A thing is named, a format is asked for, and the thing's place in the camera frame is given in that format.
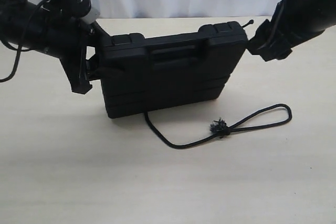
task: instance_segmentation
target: white table surface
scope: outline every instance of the white table surface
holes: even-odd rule
[[[100,24],[113,35],[152,37],[249,19]],[[0,54],[4,77],[14,53],[1,46]],[[292,107],[293,121],[176,151],[142,115],[110,120],[98,82],[73,94],[57,59],[26,53],[17,76],[0,85],[0,223],[336,223],[335,80],[336,28],[284,61],[245,53],[217,101],[152,112],[154,124],[182,144],[208,136],[212,120],[233,124],[276,103]]]

